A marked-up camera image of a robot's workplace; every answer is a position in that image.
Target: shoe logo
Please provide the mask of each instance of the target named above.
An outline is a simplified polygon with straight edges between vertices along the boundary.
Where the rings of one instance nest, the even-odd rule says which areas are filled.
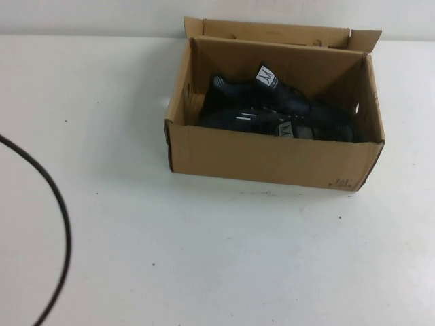
[[[286,121],[286,122],[283,122],[282,124],[279,125],[278,136],[279,137],[294,138],[291,121]]]
[[[270,86],[275,79],[275,75],[265,66],[262,66],[257,74],[256,79],[262,83],[265,83],[267,86]]]

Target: black wire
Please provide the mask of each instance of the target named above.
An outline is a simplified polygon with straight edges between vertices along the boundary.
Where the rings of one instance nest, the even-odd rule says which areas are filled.
[[[68,211],[65,202],[63,201],[62,195],[60,194],[60,191],[57,188],[57,185],[55,184],[50,174],[42,167],[40,163],[37,162],[37,160],[32,158],[30,154],[28,154],[21,147],[19,147],[18,145],[16,145],[15,143],[7,139],[6,137],[2,136],[1,134],[0,134],[0,142],[3,143],[5,146],[9,147],[12,151],[17,153],[19,156],[24,158],[28,163],[30,163],[31,166],[33,166],[39,173],[41,173],[42,177],[47,181],[48,185],[53,191],[54,196],[57,199],[60,211],[62,213],[63,223],[65,225],[65,259],[63,262],[62,273],[60,274],[59,281],[50,298],[50,301],[48,302],[47,306],[44,308],[39,318],[33,324],[33,326],[40,326],[42,325],[42,323],[45,321],[45,319],[53,309],[53,306],[55,305],[57,299],[59,298],[60,292],[62,291],[63,285],[65,284],[65,280],[67,279],[69,264],[71,261],[71,248],[72,248],[71,224],[69,223],[69,216],[68,216]]]

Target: open cardboard box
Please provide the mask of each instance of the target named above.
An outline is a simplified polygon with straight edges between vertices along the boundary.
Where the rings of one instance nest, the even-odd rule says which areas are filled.
[[[385,144],[370,53],[381,31],[185,18],[188,41],[164,130],[173,172],[356,191]],[[195,126],[210,76],[255,77],[264,60],[309,98],[351,113],[365,143]]]

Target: white wall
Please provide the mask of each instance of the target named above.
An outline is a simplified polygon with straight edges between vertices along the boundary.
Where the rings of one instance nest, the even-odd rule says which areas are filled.
[[[435,40],[435,0],[0,0],[0,33],[181,36],[183,15]]]

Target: black shoe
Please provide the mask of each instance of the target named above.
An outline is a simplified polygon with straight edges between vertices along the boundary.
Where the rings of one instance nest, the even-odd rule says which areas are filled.
[[[255,89],[251,82],[236,84],[219,75],[211,76],[199,118],[225,109],[250,109],[253,107],[254,97]]]
[[[265,64],[260,65],[253,81],[242,84],[212,76],[199,118],[199,126],[275,136],[280,135],[280,124],[291,121],[296,138],[359,140],[345,112],[310,102]]]

